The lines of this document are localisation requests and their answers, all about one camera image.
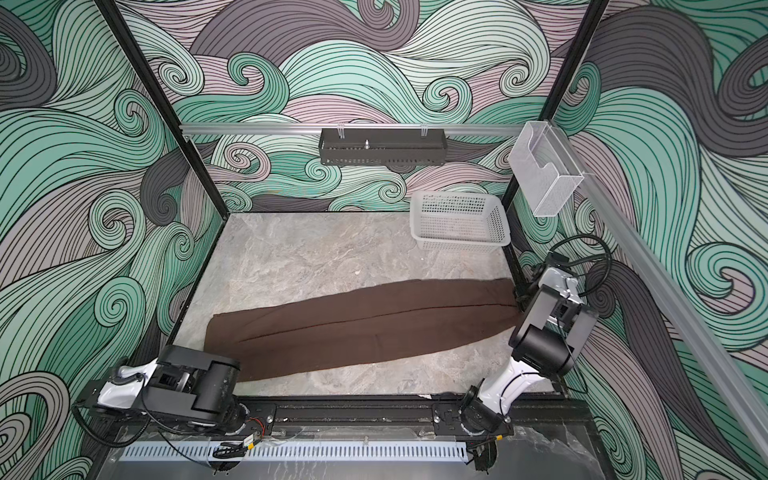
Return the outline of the brown corduroy trousers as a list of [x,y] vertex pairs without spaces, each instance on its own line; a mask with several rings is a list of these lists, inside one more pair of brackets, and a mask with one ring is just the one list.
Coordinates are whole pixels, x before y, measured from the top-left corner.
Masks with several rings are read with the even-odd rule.
[[522,324],[507,278],[408,280],[216,314],[206,353],[239,361],[242,381],[451,350]]

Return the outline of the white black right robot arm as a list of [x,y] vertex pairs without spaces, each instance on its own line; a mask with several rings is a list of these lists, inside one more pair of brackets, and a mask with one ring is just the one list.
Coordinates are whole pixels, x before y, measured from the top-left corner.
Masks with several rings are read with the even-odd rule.
[[578,292],[576,276],[546,268],[523,323],[509,339],[508,363],[465,395],[459,409],[462,428],[471,436],[494,435],[529,387],[574,370],[597,322]]

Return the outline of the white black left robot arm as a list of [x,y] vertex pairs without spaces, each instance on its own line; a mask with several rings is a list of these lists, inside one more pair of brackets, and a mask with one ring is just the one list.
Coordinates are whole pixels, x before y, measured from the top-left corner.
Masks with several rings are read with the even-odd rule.
[[118,361],[86,384],[73,403],[78,417],[145,418],[177,435],[231,435],[248,409],[234,395],[241,364],[235,359],[170,345],[150,362]]

